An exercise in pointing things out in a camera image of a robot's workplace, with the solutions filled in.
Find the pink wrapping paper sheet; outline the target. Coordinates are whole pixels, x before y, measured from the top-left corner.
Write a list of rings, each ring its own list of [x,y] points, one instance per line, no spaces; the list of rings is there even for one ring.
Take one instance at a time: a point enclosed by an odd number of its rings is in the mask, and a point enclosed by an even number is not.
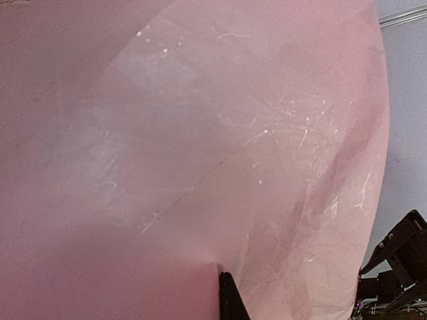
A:
[[[2,1],[1,318],[347,319],[389,125],[373,1]]]

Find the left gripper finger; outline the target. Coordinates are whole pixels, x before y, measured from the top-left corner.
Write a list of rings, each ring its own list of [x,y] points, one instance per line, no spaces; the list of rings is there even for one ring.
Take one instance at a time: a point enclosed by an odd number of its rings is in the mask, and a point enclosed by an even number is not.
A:
[[[221,320],[250,320],[234,278],[229,272],[220,273],[219,300]]]

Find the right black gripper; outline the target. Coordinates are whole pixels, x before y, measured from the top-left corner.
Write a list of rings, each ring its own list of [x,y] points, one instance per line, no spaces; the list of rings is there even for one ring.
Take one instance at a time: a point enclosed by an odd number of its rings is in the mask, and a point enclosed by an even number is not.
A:
[[[426,298],[426,221],[412,210],[375,247],[365,275],[387,261],[391,270],[359,280],[356,301],[377,299],[391,307],[403,307]]]

